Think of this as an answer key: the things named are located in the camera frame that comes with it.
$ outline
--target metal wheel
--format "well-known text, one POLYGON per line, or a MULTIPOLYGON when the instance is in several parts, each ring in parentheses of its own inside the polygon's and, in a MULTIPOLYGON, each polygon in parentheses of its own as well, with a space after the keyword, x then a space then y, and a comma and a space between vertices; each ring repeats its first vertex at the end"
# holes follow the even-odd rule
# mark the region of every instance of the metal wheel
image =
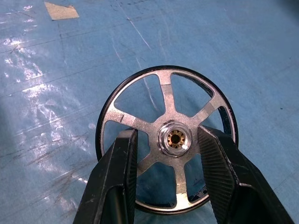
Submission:
POLYGON ((199 154, 199 147, 196 144, 198 125, 217 109, 221 115, 224 132, 238 144, 238 130, 233 110, 220 89, 209 79, 193 70, 178 66, 157 66, 137 72, 114 90, 101 111, 96 130, 98 160, 105 153, 103 136, 108 121, 115 121, 145 132, 149 137, 150 154, 138 163, 137 176, 142 175, 157 161, 172 166, 176 178, 177 203, 170 208, 165 208, 136 200, 137 208, 157 214, 178 214, 195 209, 208 201, 208 194, 206 190, 202 190, 201 197, 196 201, 188 200, 184 165, 199 154), (161 117, 149 123, 114 106, 114 102, 126 88, 153 74, 159 78, 164 97, 165 113, 161 117), (191 118, 178 113, 175 109, 171 86, 172 74, 192 80, 211 97, 210 101, 191 118))

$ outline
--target blue surface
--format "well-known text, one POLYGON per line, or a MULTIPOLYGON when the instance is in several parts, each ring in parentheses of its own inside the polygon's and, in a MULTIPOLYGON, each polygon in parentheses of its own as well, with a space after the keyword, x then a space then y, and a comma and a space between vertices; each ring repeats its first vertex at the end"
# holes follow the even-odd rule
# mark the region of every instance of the blue surface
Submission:
MULTIPOLYGON (((0 223, 72 223, 105 100, 161 64, 196 70, 227 95, 240 150, 299 223, 298 1, 51 3, 80 18, 52 21, 41 0, 0 2, 0 223)), ((174 217, 136 211, 135 220, 216 223, 209 203, 174 217)))

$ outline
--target tape piece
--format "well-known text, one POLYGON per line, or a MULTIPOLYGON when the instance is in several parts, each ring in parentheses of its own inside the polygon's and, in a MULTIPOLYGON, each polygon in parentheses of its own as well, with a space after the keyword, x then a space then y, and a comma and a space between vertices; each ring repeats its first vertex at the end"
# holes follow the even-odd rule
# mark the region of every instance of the tape piece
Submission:
POLYGON ((73 6, 64 7, 49 2, 45 2, 45 6, 52 20, 79 18, 78 13, 73 6))

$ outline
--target wheel rim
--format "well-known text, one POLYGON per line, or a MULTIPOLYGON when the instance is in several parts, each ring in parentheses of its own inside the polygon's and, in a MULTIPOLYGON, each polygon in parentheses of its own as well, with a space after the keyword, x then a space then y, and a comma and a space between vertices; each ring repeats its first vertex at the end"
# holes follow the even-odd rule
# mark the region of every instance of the wheel rim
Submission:
POLYGON ((172 166, 175 170, 177 203, 171 208, 163 208, 136 200, 137 207, 157 214, 178 214, 195 209, 208 201, 208 194, 204 191, 201 198, 189 202, 184 165, 199 154, 198 146, 195 144, 198 125, 217 109, 221 115, 224 132, 230 134, 238 144, 238 130, 233 110, 220 89, 209 79, 193 70, 177 66, 157 66, 140 71, 114 90, 101 111, 96 130, 98 160, 105 153, 104 129, 108 121, 115 121, 145 132, 149 137, 150 154, 138 163, 137 176, 143 174, 157 161, 172 166), (178 113, 175 109, 171 86, 172 74, 191 79, 211 96, 210 101, 191 118, 178 113), (158 76, 165 103, 165 113, 153 123, 134 117, 114 106, 116 99, 125 89, 150 75, 158 76))

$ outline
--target black rubber rim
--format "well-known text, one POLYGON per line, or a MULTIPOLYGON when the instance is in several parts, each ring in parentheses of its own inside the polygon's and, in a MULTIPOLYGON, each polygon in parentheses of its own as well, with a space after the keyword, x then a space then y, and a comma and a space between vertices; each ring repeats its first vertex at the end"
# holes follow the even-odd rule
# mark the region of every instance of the black rubber rim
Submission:
MULTIPOLYGON (((228 101, 228 99, 225 97, 225 95, 223 94, 223 92, 218 88, 218 86, 216 86, 210 79, 208 79, 207 77, 205 77, 204 75, 196 72, 196 71, 193 71, 191 69, 188 69, 188 68, 184 68, 184 67, 179 67, 179 66, 174 66, 174 65, 161 65, 161 66, 155 66, 155 67, 151 67, 151 68, 147 68, 147 69, 144 69, 142 71, 139 71, 135 74, 133 74, 132 76, 128 77, 126 80, 124 80, 109 96, 109 98, 107 99, 107 101, 105 102, 102 110, 101 110, 101 113, 100 113, 100 116, 99 116, 99 119, 98 119, 98 123, 97 123, 97 128, 96 128, 96 133, 95 133, 95 149, 96 149, 96 154, 97 154, 97 159, 98 161, 102 158, 102 152, 101 152, 101 143, 100 143, 100 139, 101 139, 101 129, 103 127, 103 121, 104 121, 104 117, 105 117, 105 114, 107 112, 107 109, 108 107, 110 106, 112 100, 115 98, 115 96, 119 93, 119 91, 121 89, 123 89, 128 83, 130 83, 132 80, 138 78, 139 76, 142 76, 143 74, 145 73, 148 73, 148 72, 154 72, 156 70, 165 70, 165 69, 177 69, 177 70, 184 70, 184 71, 187 71, 187 72, 190 72, 196 76, 198 76, 199 78, 207 81, 209 84, 211 84, 220 94, 221 96, 223 97, 225 103, 227 104, 229 110, 230 110, 230 114, 232 116, 232 119, 233 119, 233 125, 234 125, 234 128, 235 128, 235 143, 236 145, 238 146, 239 144, 239 133, 238 133, 238 126, 237 126, 237 121, 236 121, 236 118, 235 118, 235 114, 234 114, 234 111, 228 101)), ((202 83, 200 82, 195 82, 196 84, 198 84, 199 86, 203 87, 202 83)), ((211 96, 211 92, 209 90, 207 90, 206 88, 203 88, 207 94, 209 94, 211 96)), ((227 133, 229 130, 228 130, 228 125, 229 124, 229 120, 227 118, 227 113, 225 110, 223 110, 222 108, 219 108, 218 109, 219 113, 220 113, 220 116, 221 116, 221 120, 222 120, 222 123, 223 123, 223 129, 224 129, 224 132, 227 133)), ((145 208, 145 207, 142 207, 138 204, 136 204, 136 208, 138 208, 139 210, 142 210, 142 211, 145 211, 145 212, 148 212, 148 213, 153 213, 153 214, 157 214, 157 215, 175 215, 175 214, 181 214, 181 213, 185 213, 187 211, 191 211, 191 210, 194 210, 202 205, 204 205, 206 202, 209 201, 209 198, 207 198, 206 200, 204 200, 202 203, 196 205, 196 206, 193 206, 193 207, 190 207, 188 209, 185 209, 185 210, 182 210, 182 211, 176 211, 176 212, 157 212, 155 210, 151 210, 151 209, 148 209, 148 208, 145 208)))

